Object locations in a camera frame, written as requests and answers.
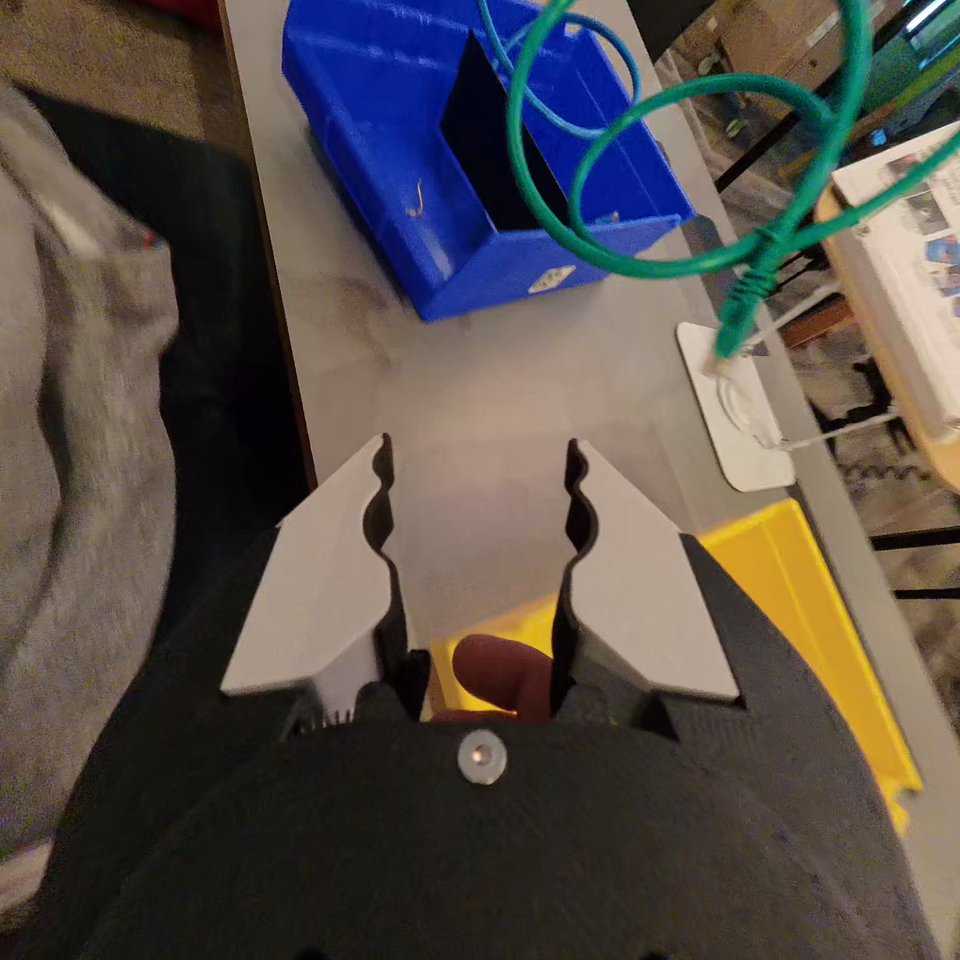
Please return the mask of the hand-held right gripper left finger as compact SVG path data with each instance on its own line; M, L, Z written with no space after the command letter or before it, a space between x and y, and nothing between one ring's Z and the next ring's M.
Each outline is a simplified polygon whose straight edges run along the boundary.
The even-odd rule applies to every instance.
M323 714L353 714L367 685L397 677L408 631L396 565L393 445L374 435L276 528L225 667L228 697L305 690Z

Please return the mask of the clear stand rod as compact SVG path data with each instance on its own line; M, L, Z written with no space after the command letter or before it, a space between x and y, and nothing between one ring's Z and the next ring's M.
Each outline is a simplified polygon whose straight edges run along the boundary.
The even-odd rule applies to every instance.
M803 439L794 439L790 440L787 438L780 438L778 441L774 442L773 440L761 440L760 446L764 450L774 450L782 452L794 452L798 450L805 450L815 446L826 444L829 441L838 439L840 437L848 436L858 431L862 431L868 428L874 428L878 426L885 426L898 420L900 418L900 412L896 409L885 412L883 414L877 414L869 416L866 418L859 419L845 419L839 426L836 426L833 429L827 430L825 432L820 432L814 436L803 438Z
M822 306L831 298L840 296L841 293L842 285L837 279L822 284L808 296L778 316L770 326L769 330L766 331L764 337L766 338L768 336L772 336L774 331L779 331L815 307Z

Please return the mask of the person's right hand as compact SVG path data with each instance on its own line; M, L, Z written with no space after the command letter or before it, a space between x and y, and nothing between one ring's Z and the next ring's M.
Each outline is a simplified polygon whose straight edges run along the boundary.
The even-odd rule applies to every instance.
M496 635L469 634L453 652L452 669L464 690L494 709L444 709L435 714L434 723L473 724L488 718L544 725L553 718L553 659L536 648Z

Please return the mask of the person's black pants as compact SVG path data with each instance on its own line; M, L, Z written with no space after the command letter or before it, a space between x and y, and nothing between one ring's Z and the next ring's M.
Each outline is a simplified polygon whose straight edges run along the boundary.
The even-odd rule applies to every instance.
M210 143L24 92L80 173L171 252L178 330L160 412L176 523L160 646L310 491L252 175Z

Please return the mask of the red bag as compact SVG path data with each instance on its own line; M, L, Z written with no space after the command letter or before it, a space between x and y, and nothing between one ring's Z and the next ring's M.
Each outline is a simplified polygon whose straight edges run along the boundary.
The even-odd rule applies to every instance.
M201 27L210 32L221 32L219 1L135 1L141 7Z

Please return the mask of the yellow plastic bin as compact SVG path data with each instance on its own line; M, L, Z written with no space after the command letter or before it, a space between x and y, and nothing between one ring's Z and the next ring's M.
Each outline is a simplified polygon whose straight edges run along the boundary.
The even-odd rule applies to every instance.
M727 523L699 544L801 654L853 733L894 831L905 835L909 814L902 795L923 791L921 775L797 502L785 499ZM553 616L546 602L524 607L504 622L508 633L499 638L551 658L546 643ZM463 689L454 676L452 656L462 639L442 641L431 649L439 686L434 706L442 711L492 711L492 704Z

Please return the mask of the black bin divider panel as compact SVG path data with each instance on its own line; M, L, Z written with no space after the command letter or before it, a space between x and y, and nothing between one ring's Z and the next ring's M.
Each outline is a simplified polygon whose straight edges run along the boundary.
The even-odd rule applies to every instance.
M498 233L538 231L510 162L506 109L506 88L471 30L439 129L492 227Z

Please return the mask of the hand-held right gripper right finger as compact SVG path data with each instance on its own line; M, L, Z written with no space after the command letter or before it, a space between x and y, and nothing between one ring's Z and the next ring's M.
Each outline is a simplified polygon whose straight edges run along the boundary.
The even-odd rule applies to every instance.
M643 714L665 695L737 705L693 538L582 438L568 443L563 477L573 557L551 633L551 712L574 690L595 714Z

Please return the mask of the instruction sheet on stand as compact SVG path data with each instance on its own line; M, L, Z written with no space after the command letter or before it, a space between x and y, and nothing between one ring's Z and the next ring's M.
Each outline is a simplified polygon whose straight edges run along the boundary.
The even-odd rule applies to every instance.
M844 230L821 240L831 269L892 397L896 412L942 483L959 491L958 430L942 423L942 410L858 236Z

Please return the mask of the blue plastic bin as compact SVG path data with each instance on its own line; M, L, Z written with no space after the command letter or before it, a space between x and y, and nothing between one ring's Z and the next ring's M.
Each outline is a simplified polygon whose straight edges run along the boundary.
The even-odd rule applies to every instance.
M477 2L291 2L282 71L318 151L426 323L608 275L562 248L542 228L498 232L440 130L468 34L474 31L507 93L509 80L486 36ZM606 128L630 106L595 34L552 32L529 81L561 119ZM522 141L534 186L566 225L568 194L586 140L523 106ZM422 179L424 214L411 219ZM695 216L660 145L640 121L606 149L582 192L595 239L638 256Z

